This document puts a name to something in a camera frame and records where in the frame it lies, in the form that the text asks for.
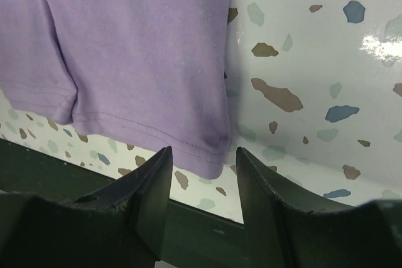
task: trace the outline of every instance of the lavender fabric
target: lavender fabric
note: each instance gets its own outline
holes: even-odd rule
[[[204,178],[229,144],[229,0],[0,0],[0,87],[15,109],[157,151]]]

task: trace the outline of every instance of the teal speckle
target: teal speckle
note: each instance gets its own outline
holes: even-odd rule
[[[296,160],[300,163],[310,164],[310,160],[306,157],[299,157],[299,158],[296,158]]]
[[[329,193],[324,194],[324,198],[332,199],[332,198],[339,198],[339,197],[347,197],[351,194],[350,191],[342,188],[341,190],[330,191]]]
[[[269,146],[263,151],[263,156],[268,161],[274,161],[285,158],[286,149],[279,146]]]
[[[341,83],[335,83],[331,85],[331,87],[329,87],[329,93],[334,100],[338,97],[341,90],[342,90]]]
[[[381,193],[382,199],[401,199],[401,195],[397,194],[391,190],[383,190],[383,192]]]
[[[389,20],[385,26],[384,39],[385,43],[401,43],[402,41],[402,14],[395,19]]]
[[[73,137],[73,134],[71,134],[71,132],[67,129],[63,129],[63,131],[70,137]]]
[[[237,97],[239,94],[233,90],[226,89],[226,96],[227,97]]]
[[[399,133],[394,136],[394,139],[398,142],[402,142],[402,130],[400,130]]]
[[[302,183],[300,181],[298,181],[297,179],[293,178],[290,175],[285,175],[286,178],[288,178],[291,182],[296,183],[298,186],[303,187]]]
[[[236,130],[238,131],[238,133],[247,141],[247,142],[255,142],[256,141],[256,133],[248,128],[245,125],[240,125],[240,124],[236,124],[235,125]]]
[[[44,147],[39,147],[39,151],[41,151],[42,153],[48,154],[48,151],[46,151],[46,149]]]
[[[98,152],[94,151],[94,150],[90,150],[89,156],[94,158],[94,159],[98,159]]]
[[[288,36],[286,36],[285,42],[283,43],[282,50],[289,51],[292,46],[293,40],[291,39],[290,34],[288,34]]]
[[[337,137],[339,130],[336,128],[320,130],[317,132],[317,137],[323,141],[332,141]]]
[[[109,138],[109,139],[107,140],[107,143],[110,145],[111,149],[112,149],[115,153],[117,153],[117,143],[116,143],[116,141],[115,141],[114,139]]]
[[[356,0],[349,1],[344,7],[344,13],[346,15],[347,22],[349,23],[360,23],[364,20],[364,14],[366,8]]]
[[[198,180],[201,183],[205,184],[205,185],[211,185],[212,184],[212,180],[209,180],[209,179],[199,178]]]
[[[383,43],[400,45],[402,42],[402,14],[389,20],[385,26]],[[385,67],[392,67],[400,59],[399,55],[384,55],[382,63]]]
[[[15,121],[18,120],[18,113],[14,109],[9,109],[8,115]]]
[[[51,152],[57,153],[58,152],[58,146],[54,141],[48,141],[48,148]]]
[[[107,166],[110,165],[110,161],[108,160],[108,158],[106,156],[104,156],[101,153],[98,153],[98,158],[100,161],[102,161],[104,164],[106,164]]]
[[[250,17],[251,22],[255,23],[256,25],[262,26],[264,24],[265,14],[261,11],[256,3],[252,3],[247,6],[247,14]]]
[[[338,122],[343,119],[347,119],[349,116],[357,114],[360,111],[357,107],[345,106],[335,106],[328,109],[327,116],[325,120],[329,122]]]
[[[6,127],[14,134],[17,134],[17,130],[9,122],[5,122]]]
[[[395,62],[398,61],[399,57],[397,56],[391,56],[391,55],[386,55],[384,56],[384,59],[381,60],[381,63],[384,65],[384,67],[392,67],[394,66]]]
[[[215,202],[211,199],[201,199],[200,203],[197,205],[197,208],[201,210],[210,210],[215,207]]]

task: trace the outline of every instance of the blue speckle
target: blue speckle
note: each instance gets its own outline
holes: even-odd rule
[[[364,14],[366,12],[366,8],[356,0],[349,1],[348,4],[344,7],[344,13],[347,18],[347,22],[350,23],[360,23],[364,20]]]
[[[353,114],[357,114],[360,109],[357,107],[345,106],[335,106],[328,109],[327,116],[325,119],[329,122],[338,122],[342,119],[347,119]]]
[[[71,132],[67,129],[63,129],[63,131],[70,137],[73,137],[73,134],[71,134]]]
[[[331,199],[331,198],[338,198],[338,197],[347,197],[350,194],[351,194],[350,191],[342,188],[341,190],[331,191],[329,193],[324,194],[324,198]]]
[[[98,158],[100,161],[102,161],[104,164],[106,164],[107,166],[110,165],[110,161],[108,160],[108,158],[106,156],[104,156],[101,153],[98,153]]]

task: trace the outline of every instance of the terrazzo-patterned surface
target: terrazzo-patterned surface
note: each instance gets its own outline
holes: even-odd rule
[[[326,198],[401,198],[402,2],[232,0],[227,22],[227,165],[212,181],[175,168],[171,197],[242,222],[244,146]],[[0,136],[113,178],[152,155],[15,111],[2,94]]]

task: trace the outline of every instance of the stitching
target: stitching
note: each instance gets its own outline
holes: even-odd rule
[[[144,125],[144,124],[140,124],[140,123],[138,123],[138,122],[131,121],[131,120],[129,120],[129,119],[124,119],[124,118],[122,118],[122,117],[118,117],[118,116],[115,116],[115,115],[112,115],[112,114],[108,114],[108,113],[105,113],[105,112],[84,112],[84,113],[82,113],[82,114],[79,114],[79,113],[76,113],[76,112],[72,112],[71,109],[65,108],[65,107],[62,105],[62,103],[60,103],[60,105],[40,105],[40,104],[34,104],[34,103],[31,103],[31,102],[24,102],[24,101],[13,100],[13,99],[10,99],[10,101],[12,101],[12,102],[19,102],[19,103],[25,103],[25,104],[30,104],[30,105],[40,106],[40,107],[46,107],[46,108],[50,108],[50,107],[51,107],[51,108],[61,107],[62,109],[71,112],[73,115],[89,115],[89,114],[104,114],[104,115],[109,115],[109,116],[111,116],[111,117],[115,117],[115,118],[120,119],[120,120],[122,120],[122,121],[130,122],[130,123],[139,125],[139,126],[141,126],[141,127],[148,128],[148,129],[151,129],[151,130],[160,132],[160,133],[162,133],[162,134],[164,134],[164,135],[170,137],[171,139],[174,139],[175,141],[178,141],[178,142],[180,142],[180,143],[182,143],[182,144],[185,144],[185,145],[187,145],[187,146],[193,147],[193,148],[195,148],[195,149],[204,151],[204,152],[206,152],[207,154],[211,154],[211,155],[223,155],[223,154],[225,154],[225,152],[220,152],[220,153],[210,152],[210,151],[208,151],[208,150],[206,150],[206,149],[204,149],[204,148],[202,148],[202,147],[198,147],[198,146],[195,146],[195,145],[193,145],[193,144],[189,144],[188,142],[181,141],[181,140],[179,140],[179,139],[173,137],[172,135],[170,135],[170,134],[168,134],[168,133],[165,133],[165,132],[163,132],[163,131],[161,131],[161,130],[159,130],[159,129],[156,129],[156,128],[154,128],[154,127],[147,126],[147,125]],[[132,128],[132,127],[128,127],[128,126],[126,126],[126,125],[122,125],[122,124],[120,124],[120,123],[118,123],[118,122],[113,122],[113,121],[109,121],[109,120],[107,120],[107,119],[101,119],[101,118],[97,118],[97,119],[91,119],[91,118],[90,118],[90,119],[78,120],[78,121],[74,121],[74,122],[81,122],[81,123],[83,123],[83,122],[89,122],[89,121],[106,121],[106,122],[111,122],[111,123],[120,125],[120,126],[122,126],[122,127],[130,128],[130,129],[135,130],[135,131],[140,131],[140,130],[138,130],[138,129],[135,129],[135,128]],[[152,134],[150,134],[150,133],[147,133],[147,132],[144,132],[144,131],[140,131],[140,132],[143,132],[143,133],[145,133],[145,134],[147,134],[147,135],[153,136],[153,137],[155,137],[155,138],[157,138],[157,139],[159,139],[159,140],[161,140],[161,141],[167,143],[167,142],[164,141],[163,139],[160,139],[159,137],[156,137],[156,136],[154,136],[154,135],[152,135]],[[208,160],[203,159],[203,158],[201,158],[201,157],[199,157],[199,156],[196,156],[196,155],[187,153],[187,152],[185,152],[185,151],[182,151],[181,149],[179,149],[179,148],[177,148],[177,147],[175,147],[175,149],[177,149],[177,150],[179,150],[179,151],[181,151],[181,152],[183,152],[183,153],[186,153],[186,154],[188,154],[188,155],[198,157],[198,158],[200,158],[200,159],[202,159],[202,160],[204,160],[204,161],[206,161],[206,162],[208,162],[208,163],[219,163],[219,162],[215,162],[215,161],[208,161]]]
[[[84,123],[84,122],[90,122],[90,121],[106,121],[106,122],[111,122],[111,123],[113,123],[113,124],[117,124],[117,125],[119,125],[119,126],[126,127],[126,126],[121,125],[121,124],[119,124],[119,123],[117,123],[117,122],[108,121],[107,119],[88,119],[88,120],[84,120],[84,121],[74,121],[73,123],[76,123],[76,122]],[[134,131],[138,131],[138,132],[145,133],[146,135],[149,135],[149,136],[152,136],[152,137],[154,137],[154,138],[157,138],[157,139],[159,139],[160,141],[163,141],[164,143],[166,143],[166,144],[169,145],[169,142],[166,142],[165,140],[163,140],[162,138],[160,138],[160,137],[158,137],[158,136],[155,136],[155,135],[152,135],[152,134],[150,134],[150,133],[141,131],[141,130],[139,130],[139,129],[134,129],[134,128],[131,128],[131,127],[127,127],[127,128],[132,129],[132,130],[134,130]],[[212,153],[212,152],[209,152],[209,151],[207,151],[207,150],[202,149],[201,147],[194,146],[194,145],[189,144],[189,143],[187,143],[187,142],[185,142],[185,141],[180,141],[179,139],[176,139],[176,138],[174,138],[173,136],[170,136],[170,137],[173,138],[173,139],[175,139],[175,140],[177,140],[177,141],[179,141],[179,142],[183,142],[184,144],[188,144],[189,146],[194,147],[195,149],[201,149],[202,151],[205,151],[206,153],[209,153],[209,154],[212,154],[212,155],[224,155],[224,154],[225,154],[225,153]],[[183,152],[183,153],[185,153],[185,154],[187,154],[187,155],[190,155],[190,156],[193,156],[193,157],[197,157],[197,158],[199,158],[199,159],[201,159],[201,160],[203,160],[203,161],[205,161],[205,162],[207,162],[207,163],[220,163],[220,162],[221,162],[221,161],[209,161],[209,160],[206,160],[205,158],[202,158],[202,157],[200,157],[200,156],[197,156],[197,155],[188,153],[188,152],[186,152],[186,151],[183,151],[183,150],[181,150],[181,149],[178,148],[178,147],[173,147],[173,148],[174,148],[174,149],[177,149],[177,150],[179,150],[180,152]]]
[[[122,117],[118,117],[118,116],[115,116],[115,115],[112,115],[112,114],[108,114],[108,113],[105,113],[105,112],[86,112],[86,113],[84,113],[84,114],[77,114],[77,113],[75,113],[75,112],[72,112],[72,113],[73,113],[74,115],[86,115],[86,113],[90,113],[90,114],[100,113],[100,114],[109,115],[109,116],[115,117],[115,118],[117,118],[117,119],[120,119],[120,120],[122,120],[122,121],[131,122],[131,123],[133,123],[133,124],[136,124],[136,125],[139,125],[139,126],[148,128],[148,129],[152,129],[152,130],[154,130],[154,131],[158,131],[158,132],[160,132],[160,133],[162,133],[162,134],[164,134],[164,135],[169,136],[170,138],[172,138],[172,139],[174,139],[174,140],[176,140],[176,141],[178,141],[178,142],[182,142],[182,143],[184,143],[184,144],[186,144],[186,145],[188,145],[188,146],[191,146],[191,147],[200,149],[200,150],[205,151],[205,152],[208,152],[208,153],[210,153],[210,154],[213,154],[213,155],[220,155],[220,154],[223,154],[223,153],[213,153],[213,152],[210,152],[210,151],[208,151],[208,150],[206,150],[206,149],[204,149],[204,148],[202,148],[202,147],[194,146],[193,144],[189,144],[188,142],[181,141],[181,140],[179,140],[179,139],[177,139],[177,138],[171,136],[170,134],[165,133],[165,132],[163,132],[163,131],[161,131],[161,130],[159,130],[159,129],[157,129],[157,128],[154,128],[154,127],[151,127],[151,126],[147,126],[147,125],[144,125],[144,124],[140,124],[139,122],[131,121],[131,120],[129,120],[129,119],[124,119],[124,118],[122,118]],[[102,118],[96,118],[96,119],[91,119],[91,118],[90,118],[90,119],[81,120],[81,122],[97,121],[97,120],[99,120],[99,121],[112,122],[112,121],[109,121],[109,120],[107,120],[107,119],[102,119]],[[123,127],[127,127],[127,126],[122,125],[122,124],[119,124],[119,123],[117,123],[117,122],[113,122],[113,123],[118,124],[118,125],[123,126]]]
[[[15,80],[0,80],[0,82],[4,82],[4,83],[21,83],[21,84],[24,84],[24,85],[29,86],[29,87],[56,88],[56,89],[64,90],[64,91],[71,91],[71,89],[60,88],[60,87],[57,87],[57,86],[30,85],[30,84],[27,84],[27,83],[24,83],[24,82],[21,82],[21,81],[15,81]]]

